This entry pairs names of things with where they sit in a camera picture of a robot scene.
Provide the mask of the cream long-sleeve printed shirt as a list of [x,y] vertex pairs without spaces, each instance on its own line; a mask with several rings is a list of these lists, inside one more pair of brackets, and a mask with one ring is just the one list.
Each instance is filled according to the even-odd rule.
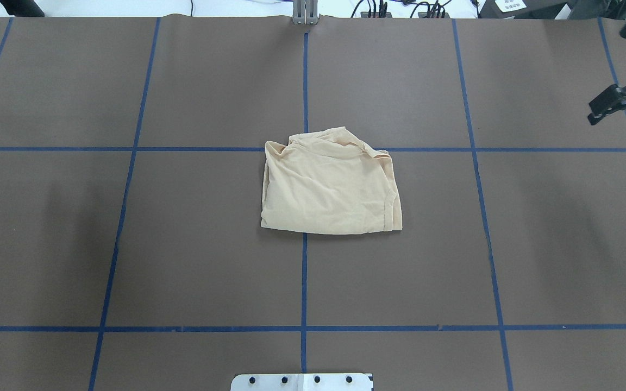
[[399,232],[393,160],[346,127],[264,144],[263,228],[318,235]]

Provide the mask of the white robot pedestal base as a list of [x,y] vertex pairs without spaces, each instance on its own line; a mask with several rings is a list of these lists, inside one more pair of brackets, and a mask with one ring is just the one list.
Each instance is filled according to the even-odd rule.
[[291,373],[239,374],[231,390],[374,390],[372,374]]

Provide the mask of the aluminium frame post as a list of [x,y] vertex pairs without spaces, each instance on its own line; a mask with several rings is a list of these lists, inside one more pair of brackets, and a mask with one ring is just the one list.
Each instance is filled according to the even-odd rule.
[[294,25],[315,25],[320,20],[318,0],[293,0],[292,23]]

